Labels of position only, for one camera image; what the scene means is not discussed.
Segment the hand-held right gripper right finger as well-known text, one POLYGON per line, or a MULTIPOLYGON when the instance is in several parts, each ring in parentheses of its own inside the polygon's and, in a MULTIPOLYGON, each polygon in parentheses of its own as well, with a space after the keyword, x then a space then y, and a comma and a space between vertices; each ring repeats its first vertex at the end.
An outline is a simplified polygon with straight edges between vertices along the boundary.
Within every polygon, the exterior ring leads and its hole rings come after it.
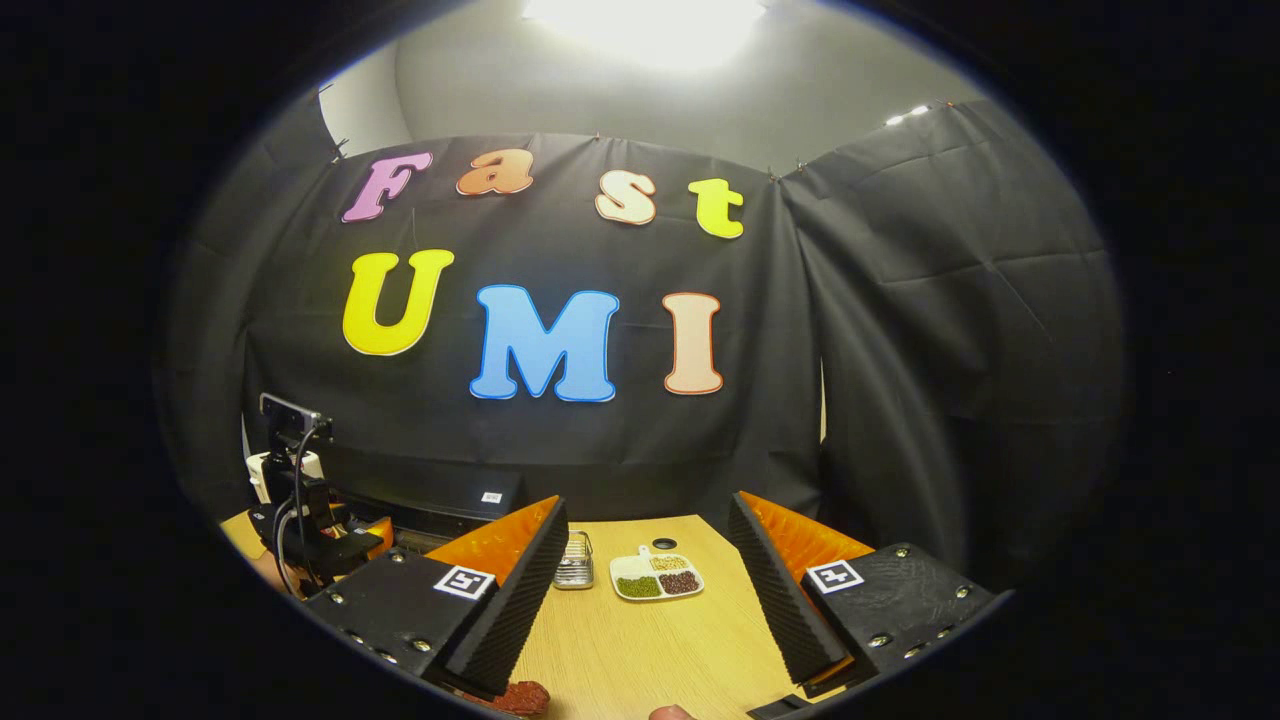
POLYGON ((874 550, 745 491, 730 497, 728 539, 799 688, 759 717, 797 717, 883 684, 1001 605, 919 546, 874 550))

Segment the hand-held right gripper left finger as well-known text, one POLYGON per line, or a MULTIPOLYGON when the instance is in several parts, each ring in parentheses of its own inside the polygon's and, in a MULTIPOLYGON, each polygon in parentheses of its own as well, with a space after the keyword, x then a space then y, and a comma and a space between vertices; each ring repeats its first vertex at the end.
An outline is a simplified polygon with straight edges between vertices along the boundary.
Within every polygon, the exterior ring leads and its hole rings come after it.
POLYGON ((507 691, 568 532, 553 495, 428 553, 393 546, 303 605, 352 650, 493 700, 507 691))

